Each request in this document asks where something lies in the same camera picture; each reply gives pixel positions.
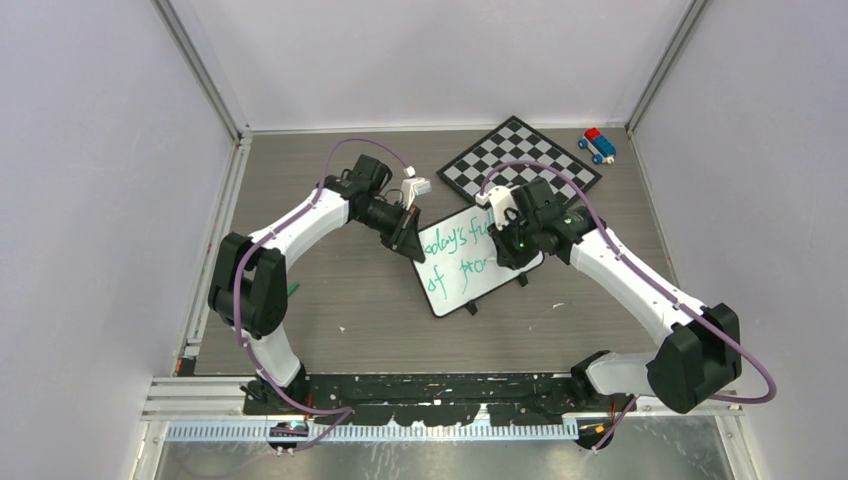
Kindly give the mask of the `small whiteboard with stand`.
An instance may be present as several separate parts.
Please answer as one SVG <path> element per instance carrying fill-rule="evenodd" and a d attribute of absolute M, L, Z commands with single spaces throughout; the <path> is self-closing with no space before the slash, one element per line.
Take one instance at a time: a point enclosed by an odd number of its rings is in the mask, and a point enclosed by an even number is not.
<path fill-rule="evenodd" d="M 473 304 L 544 262 L 538 254 L 519 270 L 499 266 L 489 237 L 493 224 L 490 211 L 471 206 L 419 231 L 425 260 L 412 265 L 433 316 Z"/>

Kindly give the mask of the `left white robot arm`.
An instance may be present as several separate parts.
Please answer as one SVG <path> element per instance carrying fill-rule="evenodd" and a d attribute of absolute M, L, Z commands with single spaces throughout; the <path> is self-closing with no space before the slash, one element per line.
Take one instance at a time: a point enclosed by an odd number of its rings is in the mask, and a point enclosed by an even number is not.
<path fill-rule="evenodd" d="M 326 176 L 303 203 L 278 221 L 250 235 L 231 232 L 222 239 L 208 305 L 246 343 L 260 374 L 271 383 L 268 400 L 280 412 L 298 412 L 307 398 L 300 381 L 305 368 L 283 326 L 290 267 L 319 240 L 352 221 L 376 231 L 388 250 L 424 261 L 420 210 L 414 201 L 432 185 L 411 166 L 404 173 L 401 198 L 390 202 L 383 190 L 391 170 L 362 155 L 342 175 Z"/>

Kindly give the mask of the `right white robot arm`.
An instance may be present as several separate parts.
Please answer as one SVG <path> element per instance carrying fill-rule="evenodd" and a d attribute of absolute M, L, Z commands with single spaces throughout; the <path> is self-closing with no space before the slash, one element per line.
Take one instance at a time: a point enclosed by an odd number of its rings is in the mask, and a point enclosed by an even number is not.
<path fill-rule="evenodd" d="M 678 291 L 637 258 L 589 208 L 568 208 L 543 178 L 476 194 L 494 222 L 488 232 L 499 266 L 518 270 L 556 257 L 602 286 L 633 315 L 656 347 L 640 354 L 602 350 L 576 364 L 574 403 L 596 410 L 614 394 L 652 396 L 680 414 L 717 394 L 741 373 L 739 320 L 720 303 L 706 306 Z"/>

